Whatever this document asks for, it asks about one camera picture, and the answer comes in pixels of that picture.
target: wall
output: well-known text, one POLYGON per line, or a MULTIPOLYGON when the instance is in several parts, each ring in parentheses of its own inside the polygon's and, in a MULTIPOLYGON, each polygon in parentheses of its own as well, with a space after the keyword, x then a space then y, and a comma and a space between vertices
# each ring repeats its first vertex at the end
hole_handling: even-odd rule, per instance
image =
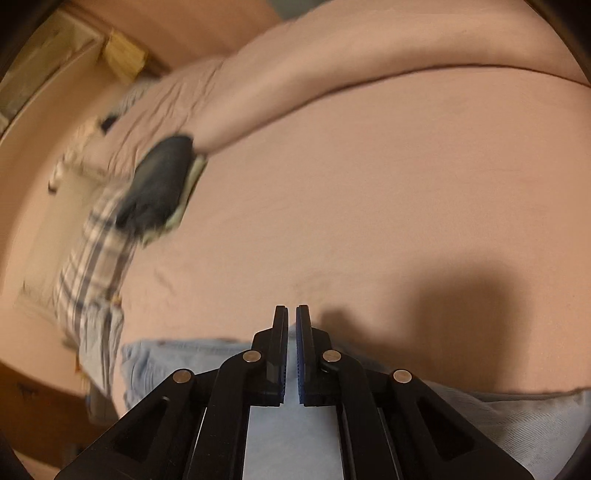
POLYGON ((238 50, 281 20, 265 0, 73 0, 170 69, 238 50))

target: metal rivet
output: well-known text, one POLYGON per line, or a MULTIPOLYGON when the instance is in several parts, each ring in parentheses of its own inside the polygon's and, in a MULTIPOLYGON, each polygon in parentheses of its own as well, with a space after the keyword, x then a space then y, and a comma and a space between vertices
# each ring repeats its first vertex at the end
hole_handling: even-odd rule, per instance
POLYGON ((244 352, 242 358, 245 362, 253 364, 254 362, 258 362, 261 359, 261 353, 257 352, 256 350, 249 350, 248 352, 244 352))
POLYGON ((341 359, 341 354, 336 350, 327 350, 322 354, 322 358, 327 362, 338 362, 341 359))
POLYGON ((191 372, 189 370, 177 370, 174 374, 173 374, 173 380, 176 383, 187 383, 189 380, 191 380, 191 372))
POLYGON ((412 379, 413 376, 406 370, 396 370, 394 372, 394 380, 396 380, 398 383, 408 383, 412 379))

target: wooden furniture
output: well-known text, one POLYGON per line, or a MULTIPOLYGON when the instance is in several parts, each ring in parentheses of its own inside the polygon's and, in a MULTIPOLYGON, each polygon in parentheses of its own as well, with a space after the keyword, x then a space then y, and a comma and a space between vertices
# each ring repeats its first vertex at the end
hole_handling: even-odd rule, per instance
POLYGON ((90 424, 84 398, 0 363, 0 430, 18 452, 62 468, 106 427, 90 424))
POLYGON ((104 37, 56 11, 29 38, 0 82, 0 175, 40 118, 97 61, 104 37))

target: black clamp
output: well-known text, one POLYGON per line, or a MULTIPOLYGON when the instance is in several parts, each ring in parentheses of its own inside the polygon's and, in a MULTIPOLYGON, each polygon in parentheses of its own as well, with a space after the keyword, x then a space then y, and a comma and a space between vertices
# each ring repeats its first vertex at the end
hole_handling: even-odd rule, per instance
MULTIPOLYGON (((250 350, 210 372, 177 370, 56 480, 241 479, 250 408, 284 399, 287 327, 278 306, 250 350)), ((296 332, 300 403, 336 407, 345 480, 532 480, 410 372, 368 370, 334 350, 307 306, 296 332)))

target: wooden shelf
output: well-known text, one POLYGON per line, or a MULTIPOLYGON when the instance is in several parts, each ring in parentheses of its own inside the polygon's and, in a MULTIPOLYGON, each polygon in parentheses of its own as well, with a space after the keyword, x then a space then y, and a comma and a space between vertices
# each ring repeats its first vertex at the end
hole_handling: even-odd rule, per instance
POLYGON ((0 83, 0 114, 9 121, 0 138, 0 179, 48 109, 96 64, 103 42, 102 35, 62 11, 33 34, 0 83))

